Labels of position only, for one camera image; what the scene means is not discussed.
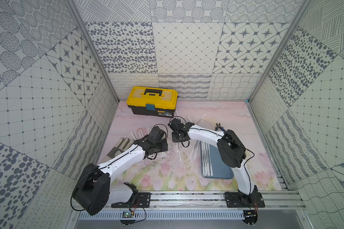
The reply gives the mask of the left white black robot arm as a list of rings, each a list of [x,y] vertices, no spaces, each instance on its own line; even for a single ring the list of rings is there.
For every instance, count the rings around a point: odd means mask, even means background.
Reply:
[[[113,186],[111,183],[134,164],[145,159],[152,160],[152,155],[168,150],[168,132],[155,125],[149,134],[135,140],[120,155],[99,165],[88,164],[82,171],[73,189],[70,200],[75,200],[82,208],[75,211],[86,211],[95,215],[105,206],[115,204],[133,208],[138,205],[138,190],[132,183]]]

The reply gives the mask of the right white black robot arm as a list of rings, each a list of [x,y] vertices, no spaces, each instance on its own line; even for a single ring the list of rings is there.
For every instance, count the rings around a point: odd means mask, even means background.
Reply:
[[[251,181],[247,169],[247,148],[241,143],[238,136],[232,131],[213,131],[200,127],[194,123],[183,124],[179,119],[172,118],[168,127],[172,130],[173,142],[183,143],[197,140],[216,147],[222,161],[229,166],[238,183],[239,193],[253,199],[258,193],[257,186]]]

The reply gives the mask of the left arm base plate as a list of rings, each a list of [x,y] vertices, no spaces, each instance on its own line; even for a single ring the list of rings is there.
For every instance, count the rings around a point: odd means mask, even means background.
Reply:
[[[130,200],[125,203],[119,202],[111,204],[112,208],[149,208],[151,202],[150,192],[141,192],[132,194]]]

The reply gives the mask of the blue plastic storage tray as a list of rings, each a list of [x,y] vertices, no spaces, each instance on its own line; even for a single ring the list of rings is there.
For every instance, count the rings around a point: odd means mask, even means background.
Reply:
[[[209,179],[233,179],[234,174],[227,166],[219,153],[219,150],[207,143],[201,142],[202,176]]]

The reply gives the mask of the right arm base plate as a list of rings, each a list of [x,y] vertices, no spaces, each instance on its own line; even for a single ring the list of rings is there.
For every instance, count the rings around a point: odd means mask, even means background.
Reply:
[[[262,194],[257,192],[245,195],[241,192],[225,192],[223,197],[228,208],[264,208]]]

